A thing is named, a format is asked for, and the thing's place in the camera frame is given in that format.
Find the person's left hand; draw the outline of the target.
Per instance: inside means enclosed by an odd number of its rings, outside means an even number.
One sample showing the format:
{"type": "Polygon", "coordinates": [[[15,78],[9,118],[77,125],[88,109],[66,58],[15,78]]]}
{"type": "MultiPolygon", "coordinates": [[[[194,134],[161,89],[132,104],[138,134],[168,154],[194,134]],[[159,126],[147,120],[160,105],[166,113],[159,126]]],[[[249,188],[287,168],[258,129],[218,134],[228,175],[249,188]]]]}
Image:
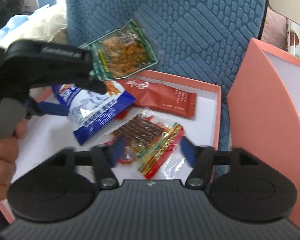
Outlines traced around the person's left hand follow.
{"type": "Polygon", "coordinates": [[[0,139],[0,200],[7,198],[7,191],[15,174],[15,161],[19,152],[19,140],[26,135],[27,120],[21,120],[15,135],[8,139],[0,139]]]}

